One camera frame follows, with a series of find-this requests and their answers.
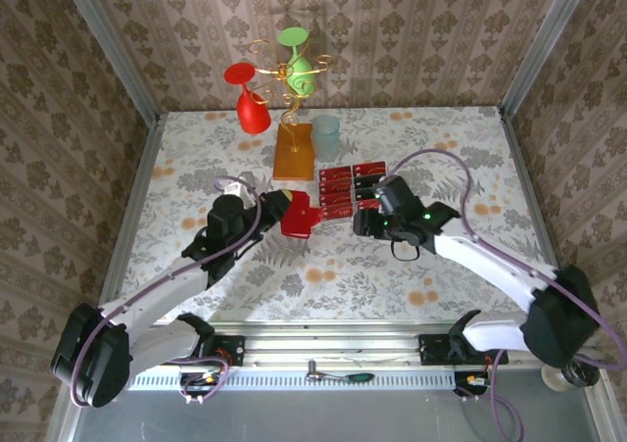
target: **wire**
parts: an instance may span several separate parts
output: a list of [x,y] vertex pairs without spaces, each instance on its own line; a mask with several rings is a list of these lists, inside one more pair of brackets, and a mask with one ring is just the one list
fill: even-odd
[[[503,423],[501,422],[501,418],[499,417],[499,412],[497,411],[497,398],[499,398],[497,396],[497,368],[499,368],[499,363],[501,362],[501,358],[503,357],[504,353],[505,353],[505,350],[501,349],[497,353],[497,357],[494,359],[494,363],[492,365],[492,378],[490,380],[490,383],[492,386],[490,390],[490,404],[492,405],[492,416],[494,417],[494,421],[497,424],[497,427],[499,428],[499,432],[501,433],[503,438],[507,442],[509,442],[510,439],[509,437],[507,437],[506,431],[503,429]],[[525,430],[524,430],[524,426],[522,425],[522,418],[520,417],[518,412],[516,412],[516,414],[518,416],[518,420],[520,423],[520,437],[516,439],[516,442],[522,442],[525,436]]]
[[494,383],[492,385],[492,392],[490,393],[489,396],[488,395],[473,395],[472,393],[470,393],[468,390],[466,390],[465,388],[461,386],[458,386],[456,390],[458,390],[461,393],[464,393],[465,395],[471,398],[478,398],[480,400],[490,400],[492,404],[493,415],[495,416],[495,420],[498,421],[497,428],[499,429],[499,432],[501,433],[503,438],[509,442],[510,439],[507,437],[506,432],[503,428],[503,425],[501,424],[501,420],[499,419],[497,412],[496,412],[497,403],[499,403],[500,405],[503,405],[509,411],[509,413],[515,417],[517,425],[519,427],[520,436],[516,439],[516,442],[522,442],[524,440],[525,424],[522,422],[522,416],[520,415],[516,407],[510,401],[506,400],[505,398],[502,398],[501,396],[496,395],[496,393],[494,392]]
[[198,232],[197,232],[197,233],[196,233],[196,235],[194,236],[194,239],[198,239],[198,238],[200,238],[200,237],[203,235],[203,233],[205,233],[205,231],[207,231],[207,227],[206,227],[206,226],[203,226],[202,228],[200,228],[200,229],[198,230]]
[[242,259],[242,256],[244,256],[246,253],[248,253],[252,248],[254,248],[257,244],[261,243],[262,240],[264,239],[264,236],[262,234],[260,234],[259,238],[257,238],[255,241],[253,241],[251,244],[249,244],[248,246],[246,246],[244,248],[243,251],[239,252],[236,256],[235,256],[235,260],[239,261],[240,259]]
[[77,391],[78,375],[80,374],[80,369],[82,367],[83,361],[85,360],[85,356],[87,355],[87,351],[89,350],[89,347],[94,342],[94,340],[96,339],[96,336],[98,336],[100,331],[102,331],[105,328],[105,326],[107,324],[109,324],[109,322],[111,322],[111,320],[113,318],[115,318],[119,314],[125,313],[125,311],[128,309],[128,307],[132,306],[138,300],[140,300],[141,298],[145,297],[147,294],[149,294],[150,292],[152,292],[156,288],[162,286],[164,283],[166,283],[166,282],[168,282],[170,280],[175,279],[176,277],[178,277],[182,273],[186,273],[189,270],[195,269],[195,268],[197,268],[197,267],[199,267],[199,266],[201,266],[201,265],[203,265],[205,263],[208,263],[209,261],[213,261],[215,258],[223,256],[224,254],[230,253],[231,251],[237,249],[242,244],[244,244],[246,241],[248,241],[248,239],[253,235],[253,233],[257,229],[257,226],[259,225],[260,219],[262,218],[262,200],[261,200],[259,194],[255,191],[255,187],[253,187],[251,184],[249,184],[245,180],[240,179],[239,177],[234,177],[234,176],[231,176],[231,175],[219,175],[219,176],[214,178],[213,184],[214,184],[214,188],[217,189],[220,192],[224,191],[224,189],[218,183],[220,180],[230,180],[230,181],[234,181],[234,182],[239,182],[242,185],[244,185],[246,188],[248,188],[248,190],[253,194],[253,196],[255,197],[255,201],[257,203],[257,212],[256,212],[256,215],[255,215],[255,220],[253,221],[253,225],[246,232],[246,234],[244,234],[244,236],[242,236],[240,239],[235,241],[230,246],[226,246],[221,251],[217,251],[216,253],[211,254],[211,256],[208,256],[207,258],[204,258],[204,259],[202,259],[200,261],[197,261],[196,263],[192,263],[192,264],[188,264],[186,266],[183,266],[182,268],[180,268],[178,270],[175,270],[170,275],[165,275],[164,277],[160,278],[159,280],[155,281],[154,283],[151,283],[145,289],[143,289],[140,292],[138,292],[137,295],[134,295],[134,296],[130,297],[128,300],[126,300],[120,306],[115,308],[108,315],[103,317],[103,319],[96,325],[96,327],[94,327],[93,331],[91,331],[89,336],[87,336],[87,338],[85,339],[82,347],[80,348],[80,351],[78,352],[78,356],[76,357],[76,362],[75,362],[74,367],[72,369],[72,378],[71,378],[71,381],[70,381],[70,399],[72,400],[72,402],[76,406],[78,406],[80,408],[86,408],[86,407],[89,406],[88,403],[86,403],[84,401],[81,401],[80,397],[78,396],[78,391]]
[[393,240],[390,242],[390,251],[392,252],[392,257],[393,257],[394,259],[396,259],[397,261],[400,261],[400,262],[402,262],[402,263],[412,263],[412,262],[414,262],[414,261],[417,261],[417,260],[418,260],[418,258],[420,257],[420,252],[417,250],[417,248],[416,248],[416,250],[415,250],[415,251],[416,251],[415,258],[411,258],[411,259],[401,259],[401,258],[399,258],[399,257],[396,255],[396,251],[395,251],[395,249],[394,249],[394,245],[395,245],[396,243],[400,243],[400,242],[401,242],[401,241],[398,241],[398,240],[396,240],[396,239],[393,239]]
[[[228,378],[228,373],[230,372],[230,366],[228,362],[222,357],[199,357],[199,358],[194,358],[194,359],[173,359],[171,361],[168,361],[169,364],[177,364],[177,365],[207,364],[209,362],[221,364],[222,368],[221,368],[219,379],[217,380],[216,386],[214,386],[211,390],[209,390],[207,394],[200,396],[199,403],[203,403],[206,400],[209,400],[224,385],[224,383],[226,382],[226,379]],[[195,383],[195,381],[190,380],[187,383],[185,383],[185,386],[183,387],[181,391],[181,394],[185,398],[187,398],[188,396],[187,389],[190,386],[193,386],[192,383]]]
[[618,364],[613,364],[613,363],[599,361],[599,360],[596,360],[596,359],[591,359],[590,357],[583,356],[581,354],[577,354],[575,356],[576,359],[581,361],[581,362],[585,362],[586,364],[590,364],[591,366],[598,367],[598,368],[606,368],[608,370],[625,370],[627,368],[627,346],[625,345],[623,340],[620,338],[620,336],[618,335],[616,330],[599,313],[597,313],[591,307],[586,305],[583,301],[581,301],[581,299],[579,299],[577,296],[575,296],[569,290],[566,290],[561,284],[559,284],[558,282],[556,282],[552,278],[544,275],[543,273],[539,272],[538,270],[533,269],[532,267],[526,265],[525,263],[517,260],[515,257],[509,255],[505,251],[501,251],[496,246],[493,246],[492,244],[490,244],[487,241],[483,240],[482,238],[479,237],[479,235],[476,233],[476,231],[474,229],[472,229],[472,226],[470,226],[470,223],[468,222],[468,217],[466,215],[466,202],[468,200],[468,197],[470,196],[470,189],[472,188],[472,176],[470,175],[470,170],[468,169],[468,166],[463,162],[463,160],[459,156],[455,155],[454,153],[450,153],[448,151],[445,151],[445,150],[439,150],[437,148],[427,148],[427,149],[424,149],[424,150],[418,150],[418,151],[415,151],[415,152],[411,153],[410,155],[405,156],[388,173],[388,176],[395,174],[396,171],[398,171],[399,168],[402,165],[404,165],[407,161],[409,161],[410,159],[415,158],[416,156],[419,156],[419,155],[426,154],[426,153],[437,153],[437,154],[440,154],[440,155],[447,156],[447,157],[453,159],[463,169],[463,172],[466,175],[466,188],[464,189],[463,194],[461,195],[461,202],[460,202],[461,203],[461,205],[460,205],[460,208],[461,208],[461,223],[463,224],[464,229],[470,235],[472,240],[475,243],[477,243],[477,244],[481,245],[482,247],[484,247],[485,249],[487,249],[489,252],[491,252],[495,256],[497,256],[497,257],[503,259],[504,261],[512,264],[513,266],[517,267],[518,269],[520,269],[520,270],[522,270],[522,271],[524,271],[524,272],[526,272],[526,273],[528,273],[528,274],[530,274],[532,276],[538,277],[543,282],[545,282],[547,285],[553,287],[559,293],[561,293],[566,298],[568,298],[571,302],[573,302],[575,305],[577,305],[577,307],[579,307],[587,315],[589,315],[590,318],[592,318],[594,321],[596,321],[599,324],[599,326],[615,342],[616,346],[618,347],[618,350],[620,351],[620,354],[622,355],[622,362],[620,362]]
[[220,357],[222,357],[223,359],[227,359],[227,360],[228,360],[228,364],[229,364],[230,366],[232,366],[232,365],[233,365],[233,358],[232,358],[232,357],[231,357],[231,355],[230,355],[228,352],[226,352],[224,349],[222,349],[222,348],[218,347],[218,348],[216,349],[216,354],[218,354],[218,355],[219,355]]
[[490,358],[489,355],[486,354],[486,366],[483,368],[483,371],[481,373],[479,373],[480,375],[485,375],[488,373],[488,368],[490,368],[490,365],[492,364],[492,359]]

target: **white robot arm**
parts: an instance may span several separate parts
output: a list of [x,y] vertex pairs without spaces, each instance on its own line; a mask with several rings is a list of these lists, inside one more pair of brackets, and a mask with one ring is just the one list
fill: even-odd
[[505,349],[530,351],[545,364],[562,368],[599,327],[539,278],[541,274],[558,282],[598,312],[588,279],[579,269],[556,270],[473,237],[457,211],[440,202],[423,206],[401,177],[386,177],[374,191],[381,208],[358,212],[353,222],[355,234],[392,243],[407,241],[418,256],[418,247],[422,247],[455,261],[500,288],[526,314],[468,312],[449,331],[448,364],[464,364],[486,351]]
[[167,326],[150,327],[222,279],[283,218],[291,199],[289,191],[278,190],[261,194],[258,206],[245,208],[237,195],[219,196],[208,213],[208,226],[168,268],[100,310],[82,304],[72,312],[51,363],[53,373],[97,408],[147,368],[177,358],[210,357],[217,338],[201,319],[186,314]]

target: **wall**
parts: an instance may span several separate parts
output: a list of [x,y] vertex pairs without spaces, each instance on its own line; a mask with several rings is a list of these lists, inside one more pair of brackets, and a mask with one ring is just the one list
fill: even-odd
[[233,108],[222,75],[271,68],[280,30],[338,56],[314,106],[498,105],[552,0],[100,0],[161,111]]
[[40,440],[70,311],[96,303],[145,141],[72,0],[0,0],[0,440]]
[[[627,0],[581,0],[514,125],[560,261],[588,274],[602,315],[624,336]],[[627,414],[627,378],[611,377]]]

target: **floral tablecloth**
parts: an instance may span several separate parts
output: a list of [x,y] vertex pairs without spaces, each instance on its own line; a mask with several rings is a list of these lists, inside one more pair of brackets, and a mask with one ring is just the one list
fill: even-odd
[[[306,190],[314,182],[272,181],[278,111],[265,133],[244,133],[235,112],[170,113],[122,294],[169,265],[206,224],[218,174],[252,172],[259,190]],[[385,160],[392,167],[425,147],[460,155],[474,178],[469,205],[477,230],[529,257],[540,248],[496,108],[303,110],[303,123],[319,114],[341,121],[341,149],[333,164]],[[400,172],[425,204],[458,209],[463,173],[449,159],[426,155]],[[284,237],[274,228],[265,241],[212,289],[168,314],[203,319],[457,319],[468,310],[513,311],[500,290],[463,267],[423,252],[416,262],[392,258],[389,244],[357,237],[350,222],[322,224],[312,237]],[[409,256],[409,247],[397,253]]]

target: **screwdriver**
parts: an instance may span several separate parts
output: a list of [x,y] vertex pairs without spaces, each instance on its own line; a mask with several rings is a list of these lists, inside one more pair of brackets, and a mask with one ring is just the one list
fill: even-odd
[[353,373],[350,375],[331,375],[330,373],[324,373],[315,369],[315,361],[309,362],[309,371],[305,378],[308,381],[320,381],[324,378],[333,379],[336,381],[348,381],[349,383],[367,383],[374,378],[374,373]]

